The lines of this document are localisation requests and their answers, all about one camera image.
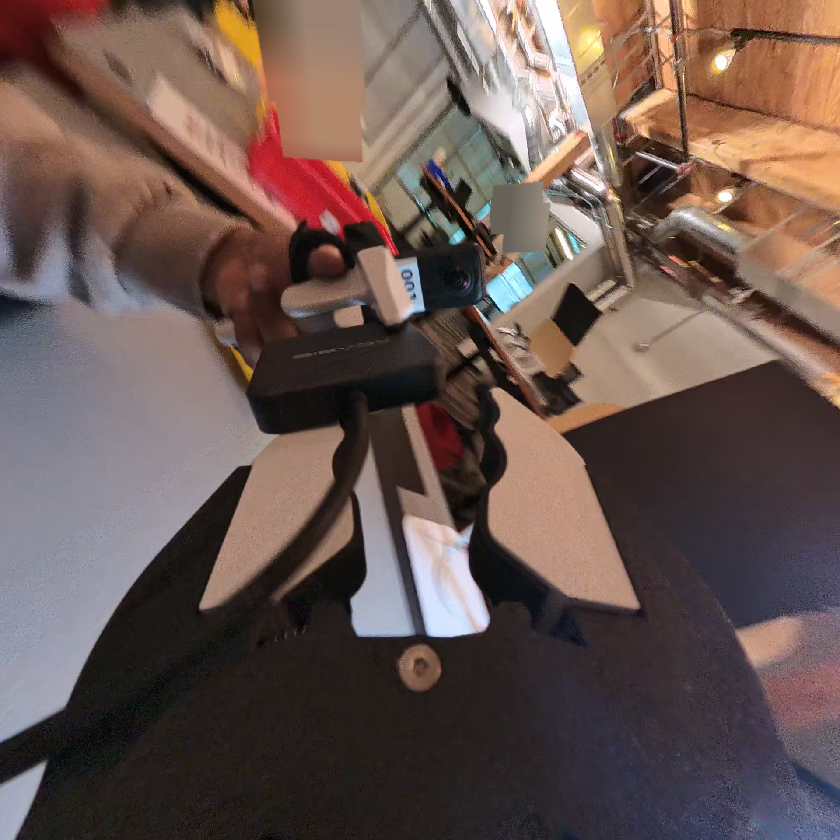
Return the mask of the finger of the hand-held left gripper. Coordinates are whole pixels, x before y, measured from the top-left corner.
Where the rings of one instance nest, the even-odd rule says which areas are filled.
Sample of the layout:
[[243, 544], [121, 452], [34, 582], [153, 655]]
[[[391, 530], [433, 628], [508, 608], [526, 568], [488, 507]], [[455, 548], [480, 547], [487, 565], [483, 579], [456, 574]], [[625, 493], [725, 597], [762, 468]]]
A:
[[360, 274], [309, 279], [285, 289], [280, 305], [298, 329], [347, 329], [364, 323], [372, 291]]

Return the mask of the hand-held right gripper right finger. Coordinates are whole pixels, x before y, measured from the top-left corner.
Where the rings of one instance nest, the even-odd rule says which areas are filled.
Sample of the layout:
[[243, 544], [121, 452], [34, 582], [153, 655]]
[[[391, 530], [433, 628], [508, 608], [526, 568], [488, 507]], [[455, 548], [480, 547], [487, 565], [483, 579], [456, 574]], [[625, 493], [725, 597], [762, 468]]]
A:
[[585, 461], [499, 387], [479, 394], [479, 495], [469, 568], [493, 605], [531, 617], [573, 606], [636, 615], [634, 589]]

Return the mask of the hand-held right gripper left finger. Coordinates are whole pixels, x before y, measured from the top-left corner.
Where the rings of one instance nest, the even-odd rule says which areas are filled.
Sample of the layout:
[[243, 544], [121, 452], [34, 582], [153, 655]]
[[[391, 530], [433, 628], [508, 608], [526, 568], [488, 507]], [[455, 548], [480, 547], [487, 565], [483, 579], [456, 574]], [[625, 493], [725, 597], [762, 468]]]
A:
[[[274, 437], [251, 465], [200, 601], [200, 613], [228, 602], [263, 572], [297, 537], [333, 483], [333, 457], [343, 440], [340, 425]], [[366, 576], [364, 531], [356, 497], [306, 560], [294, 560], [272, 600], [278, 602], [316, 573], [347, 572], [350, 593]]]

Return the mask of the black hdmi switch with button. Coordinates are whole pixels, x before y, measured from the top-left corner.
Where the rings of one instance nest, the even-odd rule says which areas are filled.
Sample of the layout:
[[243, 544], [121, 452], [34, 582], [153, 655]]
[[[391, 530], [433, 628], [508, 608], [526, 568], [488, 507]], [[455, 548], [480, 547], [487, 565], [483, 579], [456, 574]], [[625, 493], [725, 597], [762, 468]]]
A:
[[259, 430], [279, 435], [337, 424], [356, 393], [376, 413], [430, 402], [444, 386], [441, 353], [411, 323], [370, 322], [268, 344], [246, 395]]

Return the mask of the person's left forearm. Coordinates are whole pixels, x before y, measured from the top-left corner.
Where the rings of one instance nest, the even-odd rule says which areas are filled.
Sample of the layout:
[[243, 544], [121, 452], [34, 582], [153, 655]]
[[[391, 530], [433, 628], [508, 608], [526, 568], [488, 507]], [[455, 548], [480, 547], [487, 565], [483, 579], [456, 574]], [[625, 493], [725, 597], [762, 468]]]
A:
[[220, 319], [205, 269], [250, 226], [200, 201], [67, 89], [2, 68], [2, 301]]

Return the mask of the person's left hand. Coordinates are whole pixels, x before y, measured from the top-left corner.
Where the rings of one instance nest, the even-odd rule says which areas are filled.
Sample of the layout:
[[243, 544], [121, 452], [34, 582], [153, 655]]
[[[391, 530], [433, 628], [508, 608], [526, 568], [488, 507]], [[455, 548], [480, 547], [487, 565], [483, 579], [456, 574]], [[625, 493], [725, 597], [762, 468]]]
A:
[[337, 280], [354, 257], [336, 238], [305, 224], [268, 230], [220, 215], [197, 217], [191, 307], [199, 318], [229, 320], [240, 352], [256, 361], [270, 343], [298, 330], [283, 293], [296, 283]]

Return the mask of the cluttered wooden desk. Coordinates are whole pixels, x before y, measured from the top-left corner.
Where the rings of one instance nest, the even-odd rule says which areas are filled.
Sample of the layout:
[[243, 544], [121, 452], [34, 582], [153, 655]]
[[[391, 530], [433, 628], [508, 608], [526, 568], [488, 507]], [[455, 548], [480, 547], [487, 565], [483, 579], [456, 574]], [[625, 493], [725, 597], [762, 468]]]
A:
[[550, 415], [543, 394], [530, 373], [503, 342], [501, 332], [475, 306], [460, 310], [459, 315], [466, 321], [468, 338], [475, 349], [447, 370], [446, 382], [453, 382], [468, 369], [477, 374], [477, 360], [481, 359], [500, 389], [528, 407], [537, 417], [548, 420]]

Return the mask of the red plastic bin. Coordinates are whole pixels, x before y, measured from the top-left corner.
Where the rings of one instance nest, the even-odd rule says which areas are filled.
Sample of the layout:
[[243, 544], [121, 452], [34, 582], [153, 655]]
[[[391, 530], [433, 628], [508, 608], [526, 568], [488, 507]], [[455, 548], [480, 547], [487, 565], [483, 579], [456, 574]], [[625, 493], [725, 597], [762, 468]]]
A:
[[397, 253], [378, 202], [342, 163], [283, 154], [277, 111], [272, 106], [266, 108], [248, 145], [247, 165], [253, 181], [297, 221], [336, 235], [348, 224], [371, 223], [391, 252]]

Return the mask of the tan cardboard sheet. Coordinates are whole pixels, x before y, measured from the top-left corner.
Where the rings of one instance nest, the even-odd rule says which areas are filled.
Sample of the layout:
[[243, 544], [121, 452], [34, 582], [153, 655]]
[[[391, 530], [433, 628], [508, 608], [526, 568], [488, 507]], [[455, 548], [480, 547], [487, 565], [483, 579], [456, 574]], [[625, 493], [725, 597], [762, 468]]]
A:
[[553, 321], [542, 321], [528, 340], [531, 354], [541, 363], [543, 372], [559, 380], [570, 365], [576, 352], [576, 345]]

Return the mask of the black panel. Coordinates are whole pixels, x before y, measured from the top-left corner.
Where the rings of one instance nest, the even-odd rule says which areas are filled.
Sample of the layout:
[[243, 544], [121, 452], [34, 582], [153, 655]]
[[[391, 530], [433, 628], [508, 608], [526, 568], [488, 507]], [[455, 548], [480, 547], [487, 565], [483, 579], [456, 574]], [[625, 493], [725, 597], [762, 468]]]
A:
[[563, 336], [576, 348], [602, 316], [599, 309], [574, 283], [569, 283], [551, 318]]

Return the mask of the red bag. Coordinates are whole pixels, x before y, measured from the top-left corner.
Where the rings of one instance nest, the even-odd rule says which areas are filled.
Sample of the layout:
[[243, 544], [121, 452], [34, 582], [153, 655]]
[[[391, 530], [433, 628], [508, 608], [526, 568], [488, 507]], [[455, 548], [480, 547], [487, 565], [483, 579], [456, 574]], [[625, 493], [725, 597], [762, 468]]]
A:
[[416, 414], [438, 475], [461, 467], [466, 448], [454, 418], [435, 402], [418, 406]]

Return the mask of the white printed paper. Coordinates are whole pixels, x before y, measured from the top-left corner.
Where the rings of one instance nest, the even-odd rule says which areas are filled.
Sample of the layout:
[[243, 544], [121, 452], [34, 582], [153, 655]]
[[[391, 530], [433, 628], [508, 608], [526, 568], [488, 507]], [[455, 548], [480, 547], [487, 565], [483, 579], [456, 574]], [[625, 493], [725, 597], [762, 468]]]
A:
[[163, 75], [154, 78], [146, 104], [154, 120], [198, 158], [248, 193], [254, 191], [244, 149], [184, 98]]

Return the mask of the wooden post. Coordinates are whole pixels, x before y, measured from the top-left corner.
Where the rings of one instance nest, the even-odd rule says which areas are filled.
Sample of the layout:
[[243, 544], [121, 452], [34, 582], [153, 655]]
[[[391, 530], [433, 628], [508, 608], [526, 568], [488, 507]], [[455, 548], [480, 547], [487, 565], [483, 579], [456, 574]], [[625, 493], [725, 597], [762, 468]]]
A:
[[591, 149], [588, 133], [574, 130], [523, 178], [522, 183], [540, 184], [543, 190], [548, 190], [554, 181], [564, 177]]

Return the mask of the silver air duct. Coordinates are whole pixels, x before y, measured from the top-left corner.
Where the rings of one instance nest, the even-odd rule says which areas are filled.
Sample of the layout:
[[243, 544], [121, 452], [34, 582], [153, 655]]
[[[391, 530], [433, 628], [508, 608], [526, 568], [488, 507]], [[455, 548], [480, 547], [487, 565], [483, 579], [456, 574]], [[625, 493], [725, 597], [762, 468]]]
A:
[[701, 303], [776, 354], [795, 373], [838, 405], [839, 265], [838, 220], [804, 235], [793, 231], [808, 212], [790, 214], [749, 235], [721, 214], [684, 206], [645, 232], [651, 249], [674, 242], [698, 247], [701, 254], [731, 273], [729, 290], [700, 293]]

